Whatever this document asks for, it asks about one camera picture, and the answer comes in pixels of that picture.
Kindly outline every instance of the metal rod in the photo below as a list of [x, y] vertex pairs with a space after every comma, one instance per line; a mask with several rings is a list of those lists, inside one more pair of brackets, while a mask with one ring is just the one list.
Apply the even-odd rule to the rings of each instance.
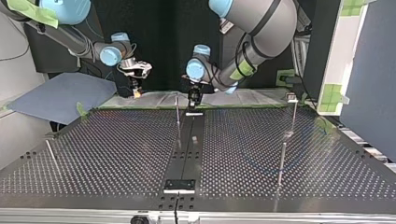
[[175, 99], [175, 105], [176, 105], [176, 113], [177, 113], [177, 143], [178, 143], [178, 148], [181, 149], [181, 130], [180, 130], [180, 109], [178, 105], [178, 93], [176, 93], [176, 99]]
[[175, 105], [176, 105], [176, 113], [177, 113], [177, 126], [180, 129], [180, 109], [178, 106], [178, 93], [176, 93], [176, 99], [175, 99]]
[[47, 143], [47, 147], [49, 148], [50, 156], [52, 157], [53, 160], [56, 161], [55, 154], [53, 154], [52, 147], [51, 147], [51, 145], [50, 145], [50, 140], [46, 140], [46, 143]]
[[296, 122], [296, 115], [297, 115], [297, 106], [298, 106], [298, 102], [296, 102], [294, 104], [294, 112], [293, 112], [293, 123], [291, 124], [291, 131], [294, 133], [294, 125]]
[[277, 184], [279, 186], [282, 186], [282, 175], [283, 175], [283, 168], [285, 166], [285, 157], [286, 157], [286, 146], [287, 146], [287, 143], [283, 143], [282, 152], [280, 155], [279, 177], [277, 179]]

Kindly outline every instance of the metal post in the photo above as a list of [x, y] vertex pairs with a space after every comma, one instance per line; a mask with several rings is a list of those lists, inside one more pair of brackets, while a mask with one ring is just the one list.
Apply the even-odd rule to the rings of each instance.
[[294, 133], [294, 125], [296, 122], [298, 101], [294, 103], [293, 123], [291, 124], [291, 131]]
[[53, 154], [52, 146], [50, 145], [50, 140], [46, 139], [46, 143], [47, 143], [47, 147], [49, 148], [50, 156], [52, 157], [53, 160], [56, 161], [55, 154]]
[[178, 93], [176, 93], [175, 105], [176, 105], [176, 113], [177, 113], [177, 134], [178, 134], [177, 143], [178, 143], [178, 148], [181, 149], [180, 109], [178, 105]]
[[279, 177], [277, 179], [277, 184], [279, 186], [282, 186], [282, 175], [283, 175], [283, 168], [285, 166], [286, 146], [287, 145], [288, 145], [287, 143], [283, 143], [282, 152], [281, 152], [281, 155], [280, 155]]

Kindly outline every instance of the white wall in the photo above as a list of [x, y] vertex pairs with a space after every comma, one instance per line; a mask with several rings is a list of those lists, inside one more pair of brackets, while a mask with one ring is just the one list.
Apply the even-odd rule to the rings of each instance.
[[[35, 71], [30, 50], [18, 59], [1, 61], [23, 54], [27, 48], [27, 40], [3, 14], [0, 14], [0, 30], [1, 108], [9, 101], [41, 85], [45, 79]], [[0, 169], [38, 145], [44, 134], [49, 131], [50, 125], [43, 119], [0, 110]]]

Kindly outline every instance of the mounting hole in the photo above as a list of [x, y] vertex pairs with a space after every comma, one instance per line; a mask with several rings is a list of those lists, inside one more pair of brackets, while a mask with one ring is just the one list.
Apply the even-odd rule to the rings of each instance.
[[149, 219], [147, 217], [133, 217], [131, 224], [149, 224]]

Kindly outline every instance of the perforated metal surface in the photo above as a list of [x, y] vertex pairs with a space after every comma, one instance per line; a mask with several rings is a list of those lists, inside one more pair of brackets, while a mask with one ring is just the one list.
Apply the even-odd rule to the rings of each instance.
[[51, 142], [56, 161], [42, 147], [0, 171], [0, 207], [173, 210], [163, 185], [183, 176], [197, 187], [179, 210], [396, 213], [396, 175], [310, 109], [298, 109], [290, 138], [292, 108], [207, 110], [183, 119], [180, 142], [176, 120], [171, 110], [94, 112]]
[[175, 111], [98, 111], [3, 178], [0, 193], [155, 196], [175, 141]]
[[[395, 175], [378, 170], [383, 166], [379, 161], [336, 130], [324, 128], [323, 119], [310, 109], [298, 109], [281, 189], [280, 154], [291, 130], [292, 108], [210, 110], [205, 115], [199, 196], [206, 204], [275, 198], [396, 203]], [[230, 203], [223, 207], [230, 208]]]

